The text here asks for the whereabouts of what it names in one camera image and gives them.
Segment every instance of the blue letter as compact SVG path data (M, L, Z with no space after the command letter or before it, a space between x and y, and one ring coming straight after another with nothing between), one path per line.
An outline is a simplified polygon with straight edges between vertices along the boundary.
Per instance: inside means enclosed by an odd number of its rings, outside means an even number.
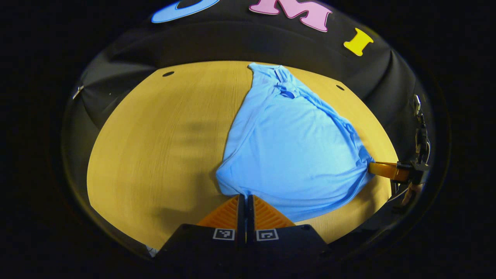
M181 17L185 17L190 14L194 14L204 9L210 8L213 5L215 5L218 1L219 0L202 0L194 5L182 9L178 9L179 2L181 2L178 1L154 13L152 17L152 22L153 23L167 22Z

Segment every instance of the light blue t-shirt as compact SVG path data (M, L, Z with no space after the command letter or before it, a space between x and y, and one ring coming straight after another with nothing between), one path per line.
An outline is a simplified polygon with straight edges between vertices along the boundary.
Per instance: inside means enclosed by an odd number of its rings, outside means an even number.
M283 66L250 64L253 83L217 170L224 195L257 195L290 220L348 203L373 177L351 123Z

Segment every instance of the cable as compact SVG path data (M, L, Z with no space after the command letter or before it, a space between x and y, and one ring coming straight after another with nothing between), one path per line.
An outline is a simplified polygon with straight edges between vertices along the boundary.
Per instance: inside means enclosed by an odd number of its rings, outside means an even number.
M429 147L429 153L427 153L426 164L429 163L429 157L431 156L431 141L427 140L427 146Z
M393 201L393 200L397 199L399 196L403 195L403 194L404 194L404 193L408 190L408 188L409 188L409 187L407 187L405 190L403 190L403 192L401 192L401 194L399 194L399 195L395 196L394 198L392 198L392 199L390 199L390 200L388 200L388 201L386 201L386 202L388 203L388 202L391 202L391 201Z

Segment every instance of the pink letter m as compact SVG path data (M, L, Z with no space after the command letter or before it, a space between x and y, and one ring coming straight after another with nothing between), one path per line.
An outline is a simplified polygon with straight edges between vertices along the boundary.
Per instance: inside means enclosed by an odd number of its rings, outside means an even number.
M332 12L314 2L299 3L296 0L260 0L258 4L251 5L249 9L253 12L276 15L279 14L279 10L276 9L276 3L278 1L288 18L295 18L307 11L307 16L300 18L300 21L311 28L327 32L325 23L327 21L327 15Z

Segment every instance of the table surface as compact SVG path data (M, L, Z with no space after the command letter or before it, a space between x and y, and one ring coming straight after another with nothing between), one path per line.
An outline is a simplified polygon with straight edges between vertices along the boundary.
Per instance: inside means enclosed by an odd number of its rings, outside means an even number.
M91 206L125 234L160 249L180 224L196 224L226 201L215 171L251 88L250 63L172 66L141 82L111 114L94 144L87 174ZM376 161L398 160L381 124L349 88L286 68L353 124ZM348 204L297 224L312 225L329 243L362 224L390 196L390 181L376 176Z

